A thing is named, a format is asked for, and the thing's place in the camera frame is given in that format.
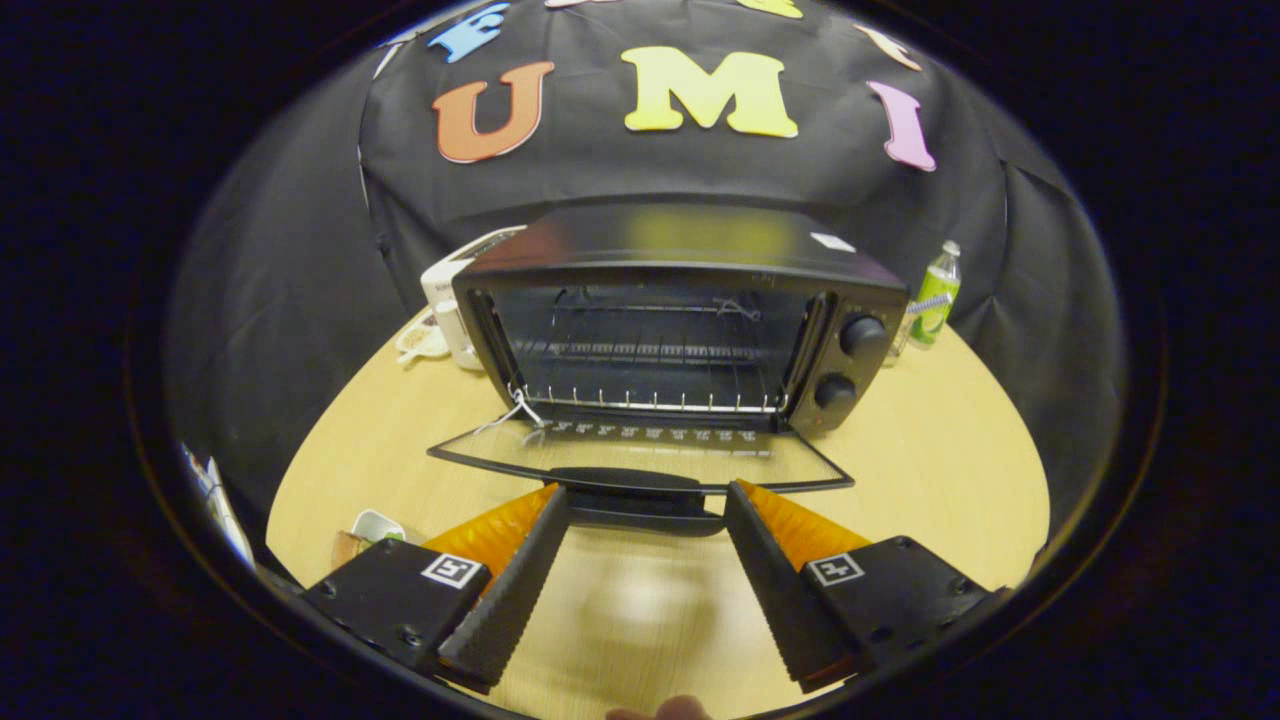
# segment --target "string tag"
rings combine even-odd
[[[515,407],[512,407],[511,410],[508,410],[507,414],[503,415],[502,418],[498,418],[497,420],[494,420],[492,423],[485,423],[485,424],[480,425],[471,434],[480,434],[481,430],[486,430],[489,428],[495,428],[495,427],[506,423],[507,420],[509,420],[520,410],[524,410],[525,413],[527,413],[529,416],[532,418],[534,423],[538,424],[539,428],[547,424],[547,420],[543,420],[538,415],[538,413],[534,413],[534,409],[530,407],[527,402],[525,402],[525,392],[522,389],[517,388],[516,392],[511,393],[511,398],[516,401],[516,406]]]
[[[724,313],[737,313],[751,322],[756,322],[760,319],[759,310],[748,310],[746,307],[739,305],[736,300],[728,297],[713,297],[712,300],[714,302],[721,304],[719,309],[716,310],[716,315],[723,315]]]

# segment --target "orange letter u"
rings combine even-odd
[[[520,147],[538,129],[543,117],[543,76],[554,68],[548,61],[531,63],[498,78],[511,86],[511,119],[493,132],[476,132],[475,126],[476,97],[488,83],[471,82],[436,97],[431,109],[438,115],[435,138],[440,155],[466,164]]]

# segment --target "white label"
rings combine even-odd
[[[847,552],[840,555],[832,555],[831,557],[822,557],[819,560],[810,560],[806,562],[818,582],[824,587],[831,587],[837,583],[844,583],[845,580],[852,580],[861,578],[867,573],[854,562],[854,559],[849,556]]]
[[[845,252],[858,252],[858,250],[854,250],[852,245],[849,245],[847,242],[840,240],[838,237],[836,237],[833,234],[827,234],[827,233],[822,233],[822,232],[812,232],[812,233],[809,233],[809,237],[812,237],[812,238],[817,240],[818,242],[826,245],[831,250],[844,250]]]
[[[462,589],[479,571],[479,562],[443,552],[426,566],[426,570],[422,570],[421,575],[428,580]]]

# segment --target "oven knob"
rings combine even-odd
[[[859,355],[882,357],[888,352],[888,333],[876,318],[858,318],[840,331],[840,348],[850,357],[855,351]]]
[[[813,398],[818,402],[818,407],[836,415],[844,415],[852,410],[854,404],[858,402],[858,386],[845,375],[827,375],[813,391]]]

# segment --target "oven door handle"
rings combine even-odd
[[[703,509],[704,487],[691,478],[625,468],[553,468],[543,483],[564,486],[575,525],[680,537],[708,537],[724,528],[724,518]]]

